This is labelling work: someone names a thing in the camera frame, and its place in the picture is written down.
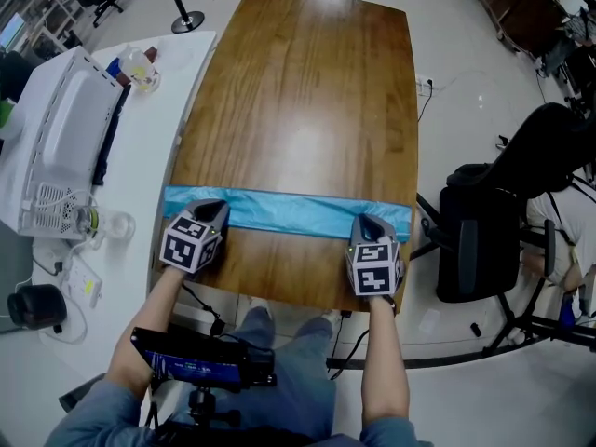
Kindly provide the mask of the black tripod mount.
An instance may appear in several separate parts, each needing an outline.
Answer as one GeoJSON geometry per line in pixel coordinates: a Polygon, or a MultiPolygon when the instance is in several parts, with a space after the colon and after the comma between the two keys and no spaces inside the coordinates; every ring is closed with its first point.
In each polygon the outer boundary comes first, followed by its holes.
{"type": "Polygon", "coordinates": [[[218,413],[216,398],[208,387],[196,387],[188,400],[189,415],[197,427],[209,428],[212,422],[223,422],[230,427],[238,427],[241,421],[239,410],[218,413]]]}

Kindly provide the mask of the clear bottle green band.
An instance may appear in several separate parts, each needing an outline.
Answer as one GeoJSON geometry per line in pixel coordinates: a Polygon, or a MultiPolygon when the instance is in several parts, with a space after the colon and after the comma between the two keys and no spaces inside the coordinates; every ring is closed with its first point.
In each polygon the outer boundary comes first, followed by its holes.
{"type": "Polygon", "coordinates": [[[94,249],[105,239],[126,242],[135,231],[134,218],[124,211],[99,206],[79,206],[74,209],[72,220],[76,231],[94,249]]]}

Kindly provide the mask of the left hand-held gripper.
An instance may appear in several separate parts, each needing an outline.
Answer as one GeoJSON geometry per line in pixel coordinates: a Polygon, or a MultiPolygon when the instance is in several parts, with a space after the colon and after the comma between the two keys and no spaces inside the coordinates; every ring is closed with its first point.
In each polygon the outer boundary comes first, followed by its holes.
{"type": "Polygon", "coordinates": [[[160,248],[160,261],[176,267],[187,274],[195,274],[210,264],[216,251],[227,237],[229,204],[223,199],[211,199],[207,206],[210,226],[192,218],[200,218],[207,199],[199,199],[185,205],[183,212],[167,227],[160,248]]]}

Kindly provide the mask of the white paper slip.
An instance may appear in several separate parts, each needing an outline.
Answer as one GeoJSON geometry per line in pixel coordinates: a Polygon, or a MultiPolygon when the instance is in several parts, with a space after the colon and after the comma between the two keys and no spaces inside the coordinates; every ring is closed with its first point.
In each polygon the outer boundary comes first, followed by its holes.
{"type": "Polygon", "coordinates": [[[418,325],[418,331],[420,331],[426,338],[434,335],[440,324],[441,312],[436,309],[428,309],[422,316],[418,325]]]}

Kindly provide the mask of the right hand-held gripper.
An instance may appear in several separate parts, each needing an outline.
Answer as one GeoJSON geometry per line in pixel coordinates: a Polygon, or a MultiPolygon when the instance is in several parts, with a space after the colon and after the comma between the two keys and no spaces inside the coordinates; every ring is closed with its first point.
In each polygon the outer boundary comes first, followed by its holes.
{"type": "Polygon", "coordinates": [[[356,296],[394,296],[402,280],[403,262],[395,228],[377,216],[357,215],[352,223],[349,245],[345,251],[348,279],[356,296]]]}

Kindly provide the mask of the white microwave oven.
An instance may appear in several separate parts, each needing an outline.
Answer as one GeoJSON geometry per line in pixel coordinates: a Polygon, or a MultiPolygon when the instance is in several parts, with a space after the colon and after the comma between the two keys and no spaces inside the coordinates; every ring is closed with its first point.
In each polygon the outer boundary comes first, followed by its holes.
{"type": "Polygon", "coordinates": [[[18,235],[78,239],[72,211],[92,180],[122,87],[82,47],[36,67],[0,153],[0,220],[18,235]]]}

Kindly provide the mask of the person's right forearm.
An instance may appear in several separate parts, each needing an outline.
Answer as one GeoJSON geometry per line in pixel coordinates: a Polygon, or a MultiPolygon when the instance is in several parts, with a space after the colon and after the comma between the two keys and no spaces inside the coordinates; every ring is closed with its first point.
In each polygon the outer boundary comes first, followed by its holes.
{"type": "Polygon", "coordinates": [[[395,315],[390,302],[369,299],[368,346],[362,376],[362,424],[388,417],[408,418],[410,389],[395,315]]]}

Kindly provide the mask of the black mesh office chair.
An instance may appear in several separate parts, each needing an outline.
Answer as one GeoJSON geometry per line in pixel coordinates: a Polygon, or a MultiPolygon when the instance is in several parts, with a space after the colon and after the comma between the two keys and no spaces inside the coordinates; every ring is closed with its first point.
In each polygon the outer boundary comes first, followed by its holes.
{"type": "Polygon", "coordinates": [[[565,328],[535,315],[545,277],[537,281],[521,315],[514,314],[506,297],[517,282],[523,244],[543,250],[546,275],[554,270],[555,224],[546,220],[541,228],[531,228],[527,201],[571,185],[574,172],[594,160],[596,113],[583,117],[565,105],[545,103],[525,119],[494,162],[466,164],[451,174],[437,209],[422,196],[416,198],[426,215],[421,225],[429,241],[411,257],[439,250],[438,298],[461,304],[495,296],[502,306],[505,325],[482,350],[484,357],[493,355],[514,329],[596,353],[596,328],[565,328]]]}

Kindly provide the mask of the clear plastic jug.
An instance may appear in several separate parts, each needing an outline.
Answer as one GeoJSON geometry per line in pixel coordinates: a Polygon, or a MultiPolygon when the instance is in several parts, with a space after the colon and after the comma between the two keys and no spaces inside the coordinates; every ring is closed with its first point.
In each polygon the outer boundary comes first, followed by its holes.
{"type": "Polygon", "coordinates": [[[142,50],[126,45],[118,58],[120,71],[138,90],[145,93],[157,90],[161,75],[142,50]]]}

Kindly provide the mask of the brown wooden cabinet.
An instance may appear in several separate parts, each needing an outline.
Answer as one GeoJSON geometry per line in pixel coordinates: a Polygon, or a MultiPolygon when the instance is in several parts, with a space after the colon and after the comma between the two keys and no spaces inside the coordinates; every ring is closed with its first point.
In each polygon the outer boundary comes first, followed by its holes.
{"type": "Polygon", "coordinates": [[[567,16],[560,0],[479,0],[496,37],[509,49],[533,58],[554,43],[557,29],[567,16]]]}

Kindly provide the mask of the person's jeans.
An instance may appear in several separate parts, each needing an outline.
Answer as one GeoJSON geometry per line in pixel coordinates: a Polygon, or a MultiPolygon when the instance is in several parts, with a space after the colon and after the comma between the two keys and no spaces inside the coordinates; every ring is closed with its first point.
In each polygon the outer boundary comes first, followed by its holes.
{"type": "Polygon", "coordinates": [[[240,430],[281,431],[315,442],[330,438],[336,387],[326,360],[333,331],[321,316],[307,321],[275,350],[276,386],[236,394],[215,390],[217,410],[239,410],[240,430]]]}

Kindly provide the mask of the computer monitor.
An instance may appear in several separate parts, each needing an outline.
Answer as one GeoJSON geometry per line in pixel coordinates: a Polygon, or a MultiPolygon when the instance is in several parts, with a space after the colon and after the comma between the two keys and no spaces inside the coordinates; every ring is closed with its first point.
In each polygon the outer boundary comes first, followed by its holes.
{"type": "Polygon", "coordinates": [[[15,12],[0,32],[0,47],[8,49],[12,42],[19,38],[24,31],[25,21],[18,12],[15,12]]]}

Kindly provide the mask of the blue bottle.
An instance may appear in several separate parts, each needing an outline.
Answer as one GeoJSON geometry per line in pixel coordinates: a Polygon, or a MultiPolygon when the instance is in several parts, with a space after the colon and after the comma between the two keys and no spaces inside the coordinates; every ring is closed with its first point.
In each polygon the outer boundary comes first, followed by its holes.
{"type": "Polygon", "coordinates": [[[574,309],[576,295],[577,291],[566,292],[562,298],[559,323],[566,330],[570,330],[576,325],[576,314],[574,309]]]}

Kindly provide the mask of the person's left white shoe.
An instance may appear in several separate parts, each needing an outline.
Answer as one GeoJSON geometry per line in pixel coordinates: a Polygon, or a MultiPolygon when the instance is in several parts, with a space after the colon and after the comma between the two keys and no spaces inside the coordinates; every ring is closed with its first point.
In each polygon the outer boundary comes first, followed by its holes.
{"type": "Polygon", "coordinates": [[[249,301],[249,310],[253,309],[261,309],[266,313],[266,315],[272,319],[273,316],[271,314],[270,305],[267,300],[259,297],[248,296],[249,301]]]}

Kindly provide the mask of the blue plastic bag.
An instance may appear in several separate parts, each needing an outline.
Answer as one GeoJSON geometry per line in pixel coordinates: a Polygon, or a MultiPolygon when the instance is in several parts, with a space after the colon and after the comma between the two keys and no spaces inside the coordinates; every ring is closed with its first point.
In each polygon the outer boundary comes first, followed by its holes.
{"type": "Polygon", "coordinates": [[[239,188],[170,185],[164,189],[163,215],[169,218],[187,204],[208,198],[228,203],[229,225],[235,228],[349,239],[354,219],[365,213],[389,223],[401,243],[411,235],[413,210],[407,205],[239,188]]]}

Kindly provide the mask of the person's left forearm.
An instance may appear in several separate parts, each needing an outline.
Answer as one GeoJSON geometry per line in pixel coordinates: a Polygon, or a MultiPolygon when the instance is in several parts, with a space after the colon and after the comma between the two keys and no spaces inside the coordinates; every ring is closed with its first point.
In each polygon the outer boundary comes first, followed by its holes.
{"type": "Polygon", "coordinates": [[[105,378],[128,389],[138,400],[143,400],[153,373],[130,338],[136,328],[167,331],[184,278],[182,270],[167,267],[115,346],[105,378]]]}

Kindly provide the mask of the black round container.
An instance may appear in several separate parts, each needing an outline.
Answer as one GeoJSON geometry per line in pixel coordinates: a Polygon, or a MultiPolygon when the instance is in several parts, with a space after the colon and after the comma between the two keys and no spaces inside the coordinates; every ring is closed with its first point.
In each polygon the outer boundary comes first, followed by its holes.
{"type": "Polygon", "coordinates": [[[7,308],[17,327],[34,331],[61,325],[67,318],[64,296],[52,284],[19,287],[7,297],[7,308]]]}

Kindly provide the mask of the black mounted screen device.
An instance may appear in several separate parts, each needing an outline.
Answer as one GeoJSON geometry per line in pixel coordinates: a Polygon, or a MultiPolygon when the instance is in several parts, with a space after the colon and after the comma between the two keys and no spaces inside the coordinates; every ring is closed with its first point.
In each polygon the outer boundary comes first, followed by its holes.
{"type": "Polygon", "coordinates": [[[177,336],[136,328],[130,341],[159,381],[172,379],[233,393],[277,384],[273,349],[231,335],[222,339],[199,333],[177,336]]]}

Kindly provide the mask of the dark grey cylinder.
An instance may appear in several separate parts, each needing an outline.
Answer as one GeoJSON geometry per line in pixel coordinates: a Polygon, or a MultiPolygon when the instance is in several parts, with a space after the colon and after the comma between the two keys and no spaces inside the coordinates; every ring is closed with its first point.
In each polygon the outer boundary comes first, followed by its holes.
{"type": "Polygon", "coordinates": [[[90,391],[90,389],[101,379],[105,376],[105,373],[102,372],[101,374],[91,378],[90,380],[86,381],[86,383],[70,390],[69,392],[63,394],[59,397],[59,404],[62,409],[69,413],[90,391]]]}

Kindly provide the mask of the white desk power strip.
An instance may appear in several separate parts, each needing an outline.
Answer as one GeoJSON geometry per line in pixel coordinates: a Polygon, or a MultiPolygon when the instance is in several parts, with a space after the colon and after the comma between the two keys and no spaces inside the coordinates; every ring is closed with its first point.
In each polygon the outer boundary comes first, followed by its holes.
{"type": "Polygon", "coordinates": [[[78,255],[72,258],[65,276],[68,293],[93,309],[101,298],[102,279],[78,255]]]}

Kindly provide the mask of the person's shirt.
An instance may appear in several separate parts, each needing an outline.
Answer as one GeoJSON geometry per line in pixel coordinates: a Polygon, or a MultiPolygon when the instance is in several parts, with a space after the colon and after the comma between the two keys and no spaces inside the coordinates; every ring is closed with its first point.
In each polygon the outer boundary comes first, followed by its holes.
{"type": "Polygon", "coordinates": [[[435,447],[419,440],[413,424],[382,418],[363,428],[356,440],[344,434],[314,440],[272,427],[189,434],[171,442],[141,427],[141,404],[126,388],[108,380],[95,384],[49,434],[45,447],[435,447]]]}

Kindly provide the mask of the black stanchion post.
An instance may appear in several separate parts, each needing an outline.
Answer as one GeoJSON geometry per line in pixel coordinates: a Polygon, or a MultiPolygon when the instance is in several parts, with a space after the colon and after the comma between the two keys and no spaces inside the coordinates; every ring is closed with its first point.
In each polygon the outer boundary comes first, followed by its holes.
{"type": "Polygon", "coordinates": [[[205,20],[205,14],[201,11],[187,11],[183,0],[173,0],[180,16],[171,24],[171,31],[174,34],[190,33],[198,28],[205,20]]]}

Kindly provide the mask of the green leafy potted plant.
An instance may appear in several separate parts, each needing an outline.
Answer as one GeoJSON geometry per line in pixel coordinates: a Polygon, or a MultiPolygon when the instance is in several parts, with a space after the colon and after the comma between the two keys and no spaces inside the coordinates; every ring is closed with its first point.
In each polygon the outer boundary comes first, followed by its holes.
{"type": "Polygon", "coordinates": [[[19,116],[16,113],[16,105],[11,101],[0,101],[0,132],[11,131],[15,125],[18,125],[19,116]]]}

